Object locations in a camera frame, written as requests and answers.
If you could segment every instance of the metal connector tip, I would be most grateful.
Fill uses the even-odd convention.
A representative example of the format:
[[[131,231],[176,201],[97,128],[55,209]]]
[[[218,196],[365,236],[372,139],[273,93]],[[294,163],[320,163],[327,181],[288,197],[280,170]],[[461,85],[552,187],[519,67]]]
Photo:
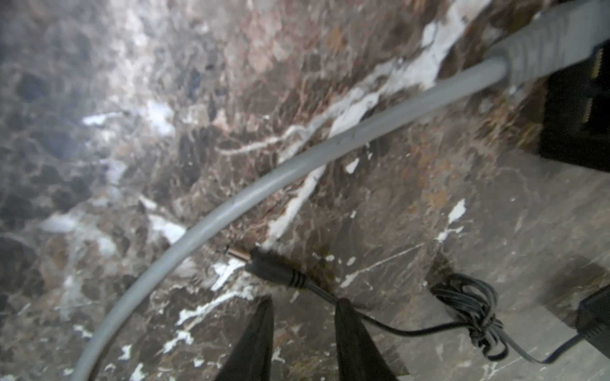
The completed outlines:
[[[231,257],[240,260],[242,262],[250,262],[250,260],[252,259],[252,256],[250,256],[250,254],[248,252],[242,251],[242,250],[238,250],[238,249],[234,249],[233,247],[227,246],[224,248],[224,253],[227,255],[230,255]]]

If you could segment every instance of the black cable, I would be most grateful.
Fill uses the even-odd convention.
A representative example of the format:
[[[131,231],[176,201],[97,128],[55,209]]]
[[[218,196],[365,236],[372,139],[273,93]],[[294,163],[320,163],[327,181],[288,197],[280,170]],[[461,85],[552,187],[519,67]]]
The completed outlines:
[[[239,259],[248,261],[244,269],[260,278],[288,287],[306,288],[332,305],[339,300],[301,271],[287,266],[276,257],[252,252],[251,257],[247,254],[247,257],[241,256]],[[599,334],[597,331],[578,334],[562,344],[546,359],[540,361],[533,358],[504,331],[502,322],[495,316],[498,293],[489,283],[462,274],[451,274],[443,283],[433,287],[432,293],[452,309],[456,315],[455,322],[408,331],[390,327],[362,312],[357,313],[364,321],[377,328],[403,337],[425,336],[456,328],[467,328],[473,345],[481,348],[483,356],[490,361],[504,360],[511,347],[531,363],[552,364],[559,356],[584,340],[586,336]]]

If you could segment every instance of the gray cable connector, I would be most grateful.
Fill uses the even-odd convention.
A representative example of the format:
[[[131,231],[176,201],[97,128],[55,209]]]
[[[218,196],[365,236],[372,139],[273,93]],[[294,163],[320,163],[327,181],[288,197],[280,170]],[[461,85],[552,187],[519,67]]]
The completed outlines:
[[[610,0],[575,0],[493,45],[486,58],[500,55],[509,63],[500,85],[520,85],[587,59],[609,38]]]

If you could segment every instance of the thin black cord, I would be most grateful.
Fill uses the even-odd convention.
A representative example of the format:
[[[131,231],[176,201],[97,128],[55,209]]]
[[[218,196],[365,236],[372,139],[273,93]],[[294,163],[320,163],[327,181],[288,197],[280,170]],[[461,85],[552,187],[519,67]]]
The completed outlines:
[[[310,279],[307,280],[304,287],[330,304],[334,305],[339,300]],[[531,363],[552,364],[563,353],[585,339],[583,335],[578,334],[562,344],[546,359],[537,360],[504,331],[502,322],[495,316],[498,293],[489,283],[462,274],[452,274],[443,283],[434,287],[432,293],[438,300],[451,307],[456,314],[457,321],[426,329],[407,331],[390,327],[362,312],[357,313],[364,321],[377,328],[403,337],[425,336],[456,328],[467,328],[473,345],[481,348],[483,356],[490,361],[504,360],[508,356],[509,347],[511,347]]]

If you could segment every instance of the thick gray cable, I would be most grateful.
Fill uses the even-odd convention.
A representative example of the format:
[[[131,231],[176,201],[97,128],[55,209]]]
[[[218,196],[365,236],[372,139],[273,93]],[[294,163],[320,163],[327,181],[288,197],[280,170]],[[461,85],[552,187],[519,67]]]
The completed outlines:
[[[119,299],[88,342],[74,367],[71,381],[86,381],[106,344],[142,300],[185,258],[256,204],[315,168],[425,113],[501,81],[507,72],[504,58],[491,57],[286,161],[217,207],[167,249]]]

